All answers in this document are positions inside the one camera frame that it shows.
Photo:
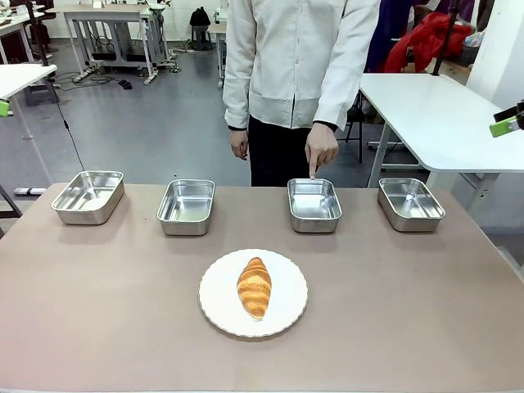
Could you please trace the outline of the person's left forearm white sleeve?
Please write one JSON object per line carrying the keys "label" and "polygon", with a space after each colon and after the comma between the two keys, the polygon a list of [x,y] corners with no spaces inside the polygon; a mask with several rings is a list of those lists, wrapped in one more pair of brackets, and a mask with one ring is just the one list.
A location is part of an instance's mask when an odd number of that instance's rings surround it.
{"label": "person's left forearm white sleeve", "polygon": [[359,91],[379,8],[380,0],[346,0],[321,85],[315,123],[346,124],[347,111]]}

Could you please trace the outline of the person's right forearm white sleeve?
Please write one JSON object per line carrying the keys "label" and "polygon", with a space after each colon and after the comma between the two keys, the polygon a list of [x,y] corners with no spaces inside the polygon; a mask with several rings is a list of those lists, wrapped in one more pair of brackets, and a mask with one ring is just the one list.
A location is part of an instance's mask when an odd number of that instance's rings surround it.
{"label": "person's right forearm white sleeve", "polygon": [[223,100],[224,118],[231,131],[247,129],[256,32],[253,0],[229,0]]}

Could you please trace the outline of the steel tray container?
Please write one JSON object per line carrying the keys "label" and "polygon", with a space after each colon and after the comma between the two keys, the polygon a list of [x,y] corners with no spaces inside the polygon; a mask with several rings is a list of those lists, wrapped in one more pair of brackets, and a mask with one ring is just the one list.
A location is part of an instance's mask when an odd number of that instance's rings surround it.
{"label": "steel tray container", "polygon": [[157,218],[167,236],[203,236],[210,227],[215,183],[204,179],[175,179],[165,189]]}
{"label": "steel tray container", "polygon": [[291,226],[297,233],[334,233],[342,209],[336,190],[325,179],[294,178],[287,183]]}
{"label": "steel tray container", "polygon": [[398,232],[434,232],[445,217],[439,201],[425,183],[415,178],[381,178],[377,200]]}
{"label": "steel tray container", "polygon": [[101,225],[124,195],[124,174],[86,170],[78,173],[51,204],[64,224]]}

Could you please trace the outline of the golden croissant bread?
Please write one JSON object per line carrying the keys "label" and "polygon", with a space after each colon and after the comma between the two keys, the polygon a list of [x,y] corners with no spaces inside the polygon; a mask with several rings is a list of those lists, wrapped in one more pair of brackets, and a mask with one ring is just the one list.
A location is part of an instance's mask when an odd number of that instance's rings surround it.
{"label": "golden croissant bread", "polygon": [[237,294],[244,310],[256,320],[261,320],[269,307],[272,281],[263,260],[252,258],[237,280]]}

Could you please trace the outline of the person's left hand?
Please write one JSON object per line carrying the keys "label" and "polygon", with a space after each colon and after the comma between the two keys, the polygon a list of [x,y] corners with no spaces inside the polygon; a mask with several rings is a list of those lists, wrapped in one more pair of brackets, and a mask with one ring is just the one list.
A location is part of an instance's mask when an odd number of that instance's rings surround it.
{"label": "person's left hand", "polygon": [[339,145],[333,130],[328,125],[314,123],[305,144],[309,177],[315,179],[318,169],[329,164],[338,152]]}

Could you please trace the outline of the person's right hand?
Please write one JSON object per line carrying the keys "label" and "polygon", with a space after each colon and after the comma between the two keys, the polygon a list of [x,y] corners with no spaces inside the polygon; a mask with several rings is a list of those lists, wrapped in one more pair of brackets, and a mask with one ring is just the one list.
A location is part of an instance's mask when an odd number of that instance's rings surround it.
{"label": "person's right hand", "polygon": [[232,130],[229,141],[234,156],[241,160],[247,160],[248,132],[246,130]]}

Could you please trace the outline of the small white side table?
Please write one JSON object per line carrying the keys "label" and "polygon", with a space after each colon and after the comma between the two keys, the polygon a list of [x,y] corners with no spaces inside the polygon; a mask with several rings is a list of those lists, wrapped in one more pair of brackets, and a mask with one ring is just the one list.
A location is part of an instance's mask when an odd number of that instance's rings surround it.
{"label": "small white side table", "polygon": [[52,184],[52,178],[48,172],[43,157],[34,141],[33,134],[25,121],[23,111],[16,99],[16,94],[28,88],[30,85],[45,79],[52,72],[57,71],[56,65],[40,64],[8,64],[0,65],[0,100],[9,101],[9,112],[17,118],[20,124],[21,138],[30,143],[39,166],[48,184]]}

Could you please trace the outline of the large white side table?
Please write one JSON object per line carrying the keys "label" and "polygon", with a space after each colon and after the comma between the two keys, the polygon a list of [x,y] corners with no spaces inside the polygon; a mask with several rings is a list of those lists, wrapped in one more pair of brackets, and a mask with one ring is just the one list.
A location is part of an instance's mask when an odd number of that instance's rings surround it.
{"label": "large white side table", "polygon": [[449,191],[459,174],[524,174],[524,131],[494,138],[499,108],[453,79],[430,74],[365,74],[360,92],[385,125],[368,180],[376,187],[391,133],[430,175],[427,187]]}

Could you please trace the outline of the black pole clamp stand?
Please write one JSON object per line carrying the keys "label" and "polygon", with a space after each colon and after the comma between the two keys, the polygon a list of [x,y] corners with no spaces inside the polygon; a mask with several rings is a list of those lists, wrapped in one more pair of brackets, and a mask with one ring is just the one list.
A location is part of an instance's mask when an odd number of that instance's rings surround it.
{"label": "black pole clamp stand", "polygon": [[455,21],[457,20],[457,16],[459,13],[459,3],[460,0],[451,0],[450,3],[450,14],[449,14],[449,24],[447,26],[447,29],[445,31],[444,40],[440,49],[440,53],[438,57],[436,58],[436,63],[433,67],[433,70],[431,72],[431,76],[439,76],[440,75],[440,67],[441,64],[445,58],[445,53],[449,46],[449,41],[451,38],[451,35],[453,33],[453,28],[455,25]]}

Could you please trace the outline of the red cloth pile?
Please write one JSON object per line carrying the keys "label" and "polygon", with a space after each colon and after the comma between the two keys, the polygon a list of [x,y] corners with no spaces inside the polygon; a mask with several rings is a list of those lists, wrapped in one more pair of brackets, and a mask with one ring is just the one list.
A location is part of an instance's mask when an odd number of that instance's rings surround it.
{"label": "red cloth pile", "polygon": [[432,12],[390,50],[384,66],[385,73],[400,73],[409,63],[412,51],[415,73],[424,71],[436,59],[449,24],[449,15]]}

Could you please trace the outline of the grey background workbench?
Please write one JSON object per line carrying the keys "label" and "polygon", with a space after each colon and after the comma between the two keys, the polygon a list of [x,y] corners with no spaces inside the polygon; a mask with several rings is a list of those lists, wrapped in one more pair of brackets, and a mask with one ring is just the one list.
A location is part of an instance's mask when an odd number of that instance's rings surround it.
{"label": "grey background workbench", "polygon": [[102,67],[140,70],[149,85],[176,60],[165,41],[164,6],[93,0],[51,9],[61,14],[79,67],[78,81]]}

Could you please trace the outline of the black backpack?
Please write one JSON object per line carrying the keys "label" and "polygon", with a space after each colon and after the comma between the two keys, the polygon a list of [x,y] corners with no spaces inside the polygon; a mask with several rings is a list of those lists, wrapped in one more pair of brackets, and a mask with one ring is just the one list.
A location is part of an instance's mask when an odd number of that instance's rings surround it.
{"label": "black backpack", "polygon": [[204,7],[198,7],[192,13],[189,25],[191,27],[207,27],[211,25],[210,18]]}

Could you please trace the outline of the person's torso in white shirt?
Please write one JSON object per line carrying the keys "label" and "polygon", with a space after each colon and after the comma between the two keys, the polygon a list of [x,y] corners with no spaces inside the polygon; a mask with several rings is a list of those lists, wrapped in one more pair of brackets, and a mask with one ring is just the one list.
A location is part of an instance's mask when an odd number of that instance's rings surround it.
{"label": "person's torso in white shirt", "polygon": [[306,139],[346,0],[253,0],[256,54],[249,88],[251,185],[310,178]]}

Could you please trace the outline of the white scalloped plate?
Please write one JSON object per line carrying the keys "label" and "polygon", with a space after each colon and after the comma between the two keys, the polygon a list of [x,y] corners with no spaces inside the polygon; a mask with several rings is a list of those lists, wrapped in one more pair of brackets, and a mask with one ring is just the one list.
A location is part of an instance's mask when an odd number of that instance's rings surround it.
{"label": "white scalloped plate", "polygon": [[[261,319],[248,314],[237,293],[242,270],[261,258],[272,281],[269,306]],[[270,337],[283,332],[303,314],[308,287],[299,267],[274,251],[244,249],[218,258],[203,274],[198,300],[203,314],[222,331],[237,337]]]}

